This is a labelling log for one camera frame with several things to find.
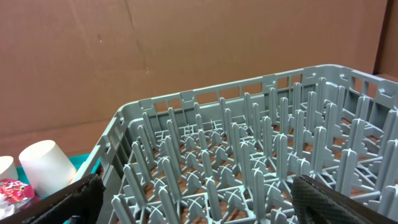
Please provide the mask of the white bowl with rice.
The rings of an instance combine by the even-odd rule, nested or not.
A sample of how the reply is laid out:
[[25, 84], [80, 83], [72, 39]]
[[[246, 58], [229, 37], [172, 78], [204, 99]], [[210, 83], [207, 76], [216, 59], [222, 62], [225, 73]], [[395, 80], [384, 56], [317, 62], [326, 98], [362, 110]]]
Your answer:
[[14, 164], [14, 158], [12, 156], [1, 156], [0, 157], [0, 180], [19, 178], [17, 169]]

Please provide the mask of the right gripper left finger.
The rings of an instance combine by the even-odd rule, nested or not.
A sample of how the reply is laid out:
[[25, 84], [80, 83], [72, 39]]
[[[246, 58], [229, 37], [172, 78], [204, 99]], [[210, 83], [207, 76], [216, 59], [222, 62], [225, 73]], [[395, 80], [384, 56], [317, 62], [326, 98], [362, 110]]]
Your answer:
[[37, 203], [1, 220], [1, 223], [96, 223], [104, 202], [104, 184], [90, 174]]

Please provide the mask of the red snack wrapper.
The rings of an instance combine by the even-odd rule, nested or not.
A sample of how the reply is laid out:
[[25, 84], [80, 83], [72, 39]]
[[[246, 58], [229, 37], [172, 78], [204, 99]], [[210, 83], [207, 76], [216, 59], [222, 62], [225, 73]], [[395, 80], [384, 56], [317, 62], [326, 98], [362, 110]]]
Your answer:
[[20, 180], [3, 179], [1, 180], [1, 195], [5, 197], [5, 202], [9, 205], [20, 209], [35, 197], [35, 191], [31, 185]]

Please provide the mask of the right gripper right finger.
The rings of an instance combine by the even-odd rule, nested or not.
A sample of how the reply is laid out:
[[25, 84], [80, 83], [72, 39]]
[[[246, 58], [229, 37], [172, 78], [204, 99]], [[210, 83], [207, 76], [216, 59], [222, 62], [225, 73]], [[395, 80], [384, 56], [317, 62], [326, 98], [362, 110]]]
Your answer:
[[299, 224], [397, 224], [307, 175], [294, 179], [291, 194]]

